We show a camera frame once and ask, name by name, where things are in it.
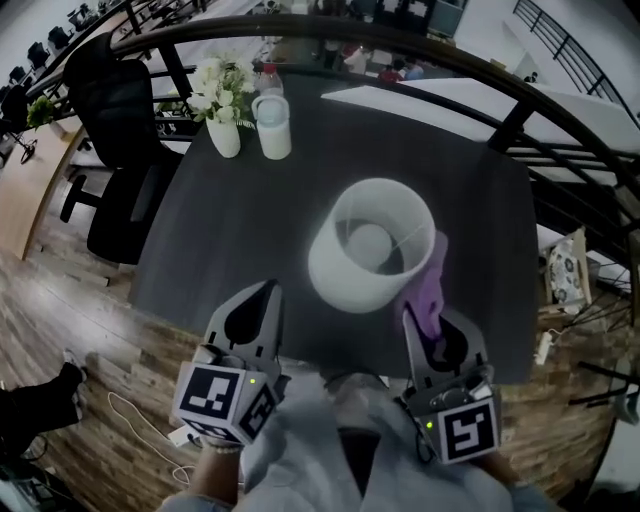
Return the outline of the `small green potted plant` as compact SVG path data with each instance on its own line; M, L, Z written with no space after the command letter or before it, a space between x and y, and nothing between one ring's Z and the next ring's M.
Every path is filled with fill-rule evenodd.
M67 131L57 121L56 115L53 102L46 96L40 96L28 108L27 126L35 130L41 126L49 126L58 138L63 139Z

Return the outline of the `light wooden table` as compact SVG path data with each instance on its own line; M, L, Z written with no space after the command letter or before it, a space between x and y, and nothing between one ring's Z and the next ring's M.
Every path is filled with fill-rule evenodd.
M21 162L17 146L0 172L0 249L24 260L46 212L52 191L86 135L77 116L24 133L34 154Z

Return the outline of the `purple cloth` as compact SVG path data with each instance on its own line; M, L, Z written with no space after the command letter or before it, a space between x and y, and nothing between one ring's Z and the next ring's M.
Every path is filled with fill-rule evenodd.
M440 315L445 301L441 277L448 250L448 238L441 231L437 231L434 242L434 249L425 266L401 291L396 301L397 328L402 329L403 310L409 305L425 349L434 348L443 338Z

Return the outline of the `black metal stand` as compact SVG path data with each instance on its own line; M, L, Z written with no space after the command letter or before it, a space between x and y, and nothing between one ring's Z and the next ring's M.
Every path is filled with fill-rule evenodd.
M616 362L613 369L580 361L578 367L592 373L609 377L609 388L604 393L573 398L569 406L584 405L586 408L612 405L617 420L633 426L640 425L640 366L627 357Z

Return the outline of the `person's right forearm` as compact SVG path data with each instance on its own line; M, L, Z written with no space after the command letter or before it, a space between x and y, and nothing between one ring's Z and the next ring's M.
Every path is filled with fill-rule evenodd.
M520 481L519 475L512 469L509 461L497 451L476 457L470 463L504 486L515 486Z

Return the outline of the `white table lamp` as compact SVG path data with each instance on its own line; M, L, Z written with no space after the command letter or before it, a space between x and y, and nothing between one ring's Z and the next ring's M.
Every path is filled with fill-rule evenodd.
M436 227L417 192L371 178L345 189L309 251L308 272L332 307L364 314L389 304L429 261Z

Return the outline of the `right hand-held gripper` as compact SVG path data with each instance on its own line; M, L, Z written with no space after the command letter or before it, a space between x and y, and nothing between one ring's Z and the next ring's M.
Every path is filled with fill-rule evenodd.
M480 328L451 307L442 310L444 358L465 372L430 387L423 333L410 307L403 309L402 325L414 385L403 399L429 448L444 464L495 451L499 427L493 368L483 365L487 355Z

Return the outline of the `white jug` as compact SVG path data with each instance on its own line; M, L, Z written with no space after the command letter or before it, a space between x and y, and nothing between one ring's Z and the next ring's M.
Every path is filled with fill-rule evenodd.
M261 95L251 108L264 156L270 160L286 158L292 150L288 101L281 95Z

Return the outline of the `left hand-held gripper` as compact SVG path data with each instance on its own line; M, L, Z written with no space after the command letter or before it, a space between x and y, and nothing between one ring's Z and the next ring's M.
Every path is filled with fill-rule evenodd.
M250 445L284 398L274 359L282 340L283 290L275 279L237 292L212 314L205 339L220 349L257 351L243 359L212 345L181 364L172 414L202 437Z

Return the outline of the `black office chair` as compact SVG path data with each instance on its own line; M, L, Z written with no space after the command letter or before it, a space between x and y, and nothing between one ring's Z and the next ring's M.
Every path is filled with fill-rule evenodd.
M112 263L135 265L182 159L159 138L150 73L138 60L117 59L110 34L103 33L71 54L63 82L112 175L100 196L84 191L85 176L76 176L60 218L69 221L78 203L94 207L88 250Z

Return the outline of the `round dark grey table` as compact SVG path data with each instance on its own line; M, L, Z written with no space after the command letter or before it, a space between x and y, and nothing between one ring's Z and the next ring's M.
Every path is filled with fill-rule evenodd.
M395 309L351 315L327 305L307 271L311 243L340 193L366 178L416 191L449 241L449 307L481 330L500 384L533 366L538 244L526 167L483 144L378 110L341 103L342 83L290 75L293 149L263 155L255 133L223 158L206 130L185 154L155 217L129 295L137 308L203 333L243 288L283 288L284 356L322 367L409 373Z

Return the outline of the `wooden chair with floral cushion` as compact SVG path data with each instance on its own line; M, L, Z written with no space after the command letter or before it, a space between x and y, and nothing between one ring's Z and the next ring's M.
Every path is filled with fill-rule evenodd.
M539 308L543 317L575 317L593 303L585 227L539 250Z

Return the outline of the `white power strip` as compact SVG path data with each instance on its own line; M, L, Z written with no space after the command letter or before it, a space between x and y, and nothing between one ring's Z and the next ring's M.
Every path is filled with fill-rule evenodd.
M553 336L550 331L545 331L540 336L540 340L534 354L534 362L537 366L545 364L550 348L553 346Z
M182 425L167 435L169 441L176 447L181 448L192 445L200 448L199 434L189 425Z

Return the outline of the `person's left forearm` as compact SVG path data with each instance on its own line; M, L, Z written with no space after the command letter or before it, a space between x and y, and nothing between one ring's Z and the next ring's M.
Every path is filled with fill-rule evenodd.
M189 490L199 496L235 505L238 501L240 453L239 447L205 445Z

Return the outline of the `clear plastic bottle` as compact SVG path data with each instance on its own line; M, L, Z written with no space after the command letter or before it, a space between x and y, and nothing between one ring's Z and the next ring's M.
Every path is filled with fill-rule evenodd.
M277 72L275 64L263 64L262 70L258 73L256 88L262 96L284 95L283 82Z

